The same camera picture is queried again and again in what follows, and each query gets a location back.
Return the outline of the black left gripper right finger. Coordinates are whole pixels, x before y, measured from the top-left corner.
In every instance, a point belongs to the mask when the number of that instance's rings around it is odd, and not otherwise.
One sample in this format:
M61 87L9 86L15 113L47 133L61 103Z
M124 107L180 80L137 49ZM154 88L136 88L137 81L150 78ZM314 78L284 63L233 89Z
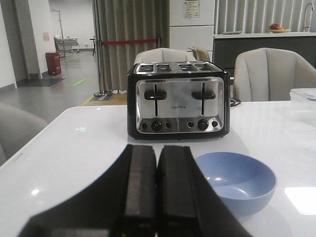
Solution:
M158 236L250 236L206 181L189 147L164 146L157 172Z

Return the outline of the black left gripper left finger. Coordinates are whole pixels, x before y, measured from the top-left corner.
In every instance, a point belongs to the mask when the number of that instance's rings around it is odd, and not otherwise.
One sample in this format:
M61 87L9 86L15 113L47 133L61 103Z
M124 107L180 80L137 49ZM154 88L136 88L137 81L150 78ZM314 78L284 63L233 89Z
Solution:
M127 145L88 187L29 219L21 237L153 237L156 156Z

